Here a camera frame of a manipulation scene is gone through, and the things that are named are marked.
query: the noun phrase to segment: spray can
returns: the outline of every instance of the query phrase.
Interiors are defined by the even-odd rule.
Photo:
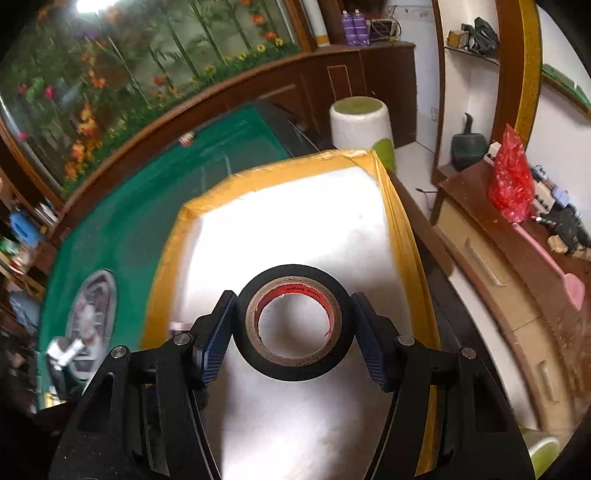
[[[353,15],[353,25],[355,26],[355,35],[357,36],[357,45],[369,45],[369,31],[365,17],[359,10],[355,10]]]
[[[343,30],[345,31],[345,38],[347,39],[347,45],[357,45],[357,34],[355,33],[355,24],[353,23],[353,17],[347,10],[343,10],[343,15],[340,17],[340,22],[343,24]]]

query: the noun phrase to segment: red plastic bag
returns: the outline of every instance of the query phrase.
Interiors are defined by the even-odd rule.
[[[496,155],[488,198],[503,218],[512,223],[522,222],[530,216],[534,191],[521,137],[507,125]]]

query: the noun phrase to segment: blue gripper pad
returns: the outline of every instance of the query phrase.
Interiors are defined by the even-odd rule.
[[[355,337],[369,376],[382,391],[391,392],[400,383],[396,361],[398,331],[389,318],[375,313],[365,294],[351,295],[355,309]]]
[[[195,320],[189,333],[195,338],[193,362],[207,388],[217,378],[232,336],[232,315],[236,294],[226,290],[209,315]]]

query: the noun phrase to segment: yellow tape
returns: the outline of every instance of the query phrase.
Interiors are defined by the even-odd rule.
[[[325,45],[330,45],[330,40],[328,35],[319,35],[316,37],[316,45],[319,47],[323,47]]]
[[[388,178],[388,173],[373,150],[331,150],[253,168],[229,176],[205,194],[187,202],[178,213],[177,221],[164,246],[158,270],[152,282],[140,348],[159,347],[168,338],[171,302],[177,285],[184,243],[194,221],[200,215],[248,192],[331,171],[343,170],[355,165],[361,167],[376,180],[382,193],[392,254],[406,292],[413,335],[423,345],[439,349],[437,323],[413,232],[396,190]],[[435,413],[436,399],[432,395],[417,473],[428,471],[432,465]]]

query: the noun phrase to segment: tape roll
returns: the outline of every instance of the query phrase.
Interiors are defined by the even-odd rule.
[[[285,294],[314,299],[329,319],[324,345],[302,358],[271,352],[259,335],[262,310],[271,300]],[[280,265],[260,273],[242,289],[235,311],[232,333],[238,350],[253,368],[277,380],[295,382],[325,374],[345,357],[355,335],[352,302],[347,291],[328,273],[305,265]]]

